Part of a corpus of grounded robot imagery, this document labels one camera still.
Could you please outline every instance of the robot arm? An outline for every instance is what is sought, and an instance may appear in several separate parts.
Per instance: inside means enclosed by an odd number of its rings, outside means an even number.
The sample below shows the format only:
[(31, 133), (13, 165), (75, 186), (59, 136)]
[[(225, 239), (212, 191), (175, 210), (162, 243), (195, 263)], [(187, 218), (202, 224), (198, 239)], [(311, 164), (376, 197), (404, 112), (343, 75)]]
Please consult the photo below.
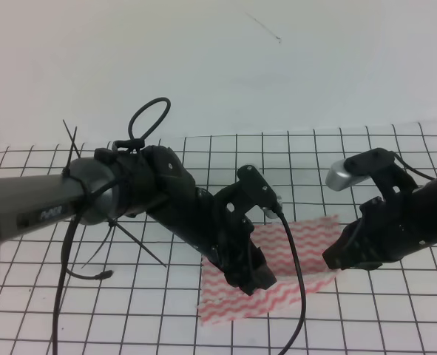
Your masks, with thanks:
[(362, 217), (323, 253), (329, 268), (372, 270), (437, 243), (437, 178), (419, 188), (395, 157), (378, 148), (332, 165), (329, 188), (341, 191), (372, 178), (383, 198), (363, 203)]
[[(114, 150), (97, 149), (93, 158), (74, 160), (68, 174), (0, 179), (0, 245), (77, 214), (90, 194), (117, 181), (82, 214), (82, 224), (145, 212), (207, 256), (245, 293), (276, 282), (250, 240), (254, 226), (245, 213), (256, 205), (282, 209), (255, 167), (239, 169), (240, 181), (213, 196), (195, 186), (171, 149), (148, 146), (132, 153), (118, 150), (122, 144), (117, 142)], [(232, 212), (229, 203), (234, 204)]]

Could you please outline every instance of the grid paper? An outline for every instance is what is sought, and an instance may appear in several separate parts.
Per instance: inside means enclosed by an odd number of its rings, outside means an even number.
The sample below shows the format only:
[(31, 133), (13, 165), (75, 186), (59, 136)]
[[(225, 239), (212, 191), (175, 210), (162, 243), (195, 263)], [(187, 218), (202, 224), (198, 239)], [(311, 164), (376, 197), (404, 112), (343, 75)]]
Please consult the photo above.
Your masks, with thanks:
[[(437, 176), (437, 123), (164, 139), (212, 193), (253, 163), (282, 196), (288, 220), (339, 214), (359, 217), (358, 205), (379, 195), (372, 181), (342, 192), (325, 186), (330, 165), (377, 146), (401, 153), (413, 167)], [(83, 157), (107, 144), (81, 146)], [(0, 152), (0, 178), (59, 174), (68, 146), (9, 146)], [(424, 179), (413, 175), (420, 184)], [(259, 209), (253, 222), (267, 223)], [(74, 271), (104, 281), (67, 277), (59, 322), (60, 354), (277, 354), (297, 325), (299, 309), (202, 328), (197, 323), (200, 255), (146, 216), (121, 218), (168, 268), (113, 231), (93, 261), (107, 224), (81, 226), (70, 262)], [(0, 355), (51, 354), (52, 305), (67, 222), (26, 234), (1, 247)], [(305, 327), (288, 354), (437, 354), (437, 246), (375, 271), (347, 270), (308, 295)]]

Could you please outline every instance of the cable end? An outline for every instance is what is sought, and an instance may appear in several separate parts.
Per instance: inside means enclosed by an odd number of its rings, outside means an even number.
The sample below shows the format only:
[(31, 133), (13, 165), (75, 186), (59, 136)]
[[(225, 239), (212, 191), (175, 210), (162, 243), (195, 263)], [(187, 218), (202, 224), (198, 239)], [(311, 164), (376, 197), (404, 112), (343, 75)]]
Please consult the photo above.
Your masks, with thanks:
[(96, 280), (106, 280), (113, 276), (113, 270), (103, 271), (97, 275)]

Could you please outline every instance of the red and white cloth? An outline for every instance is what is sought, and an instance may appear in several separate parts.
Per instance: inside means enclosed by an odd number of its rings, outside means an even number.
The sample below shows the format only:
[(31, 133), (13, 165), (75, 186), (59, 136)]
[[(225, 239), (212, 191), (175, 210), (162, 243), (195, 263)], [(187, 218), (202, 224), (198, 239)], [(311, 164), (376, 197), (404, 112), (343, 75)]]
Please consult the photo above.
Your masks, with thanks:
[[(341, 234), (338, 217), (321, 217), (289, 223), (299, 255), (306, 293), (317, 292), (336, 276), (323, 260), (323, 251)], [(261, 247), (277, 282), (252, 296), (231, 287), (223, 273), (206, 258), (202, 259), (202, 281), (198, 314), (202, 325), (255, 317), (286, 308), (300, 301), (294, 260), (287, 234), (280, 223), (257, 226), (251, 235)]]

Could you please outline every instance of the white wall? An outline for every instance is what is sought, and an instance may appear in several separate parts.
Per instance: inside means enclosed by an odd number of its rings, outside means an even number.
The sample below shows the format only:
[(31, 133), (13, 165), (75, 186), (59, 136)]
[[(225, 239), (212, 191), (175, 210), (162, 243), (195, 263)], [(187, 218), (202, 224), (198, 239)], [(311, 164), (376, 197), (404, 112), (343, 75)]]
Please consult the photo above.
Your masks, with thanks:
[(162, 135), (437, 119), (437, 0), (0, 1), (2, 143), (124, 138), (162, 95)]

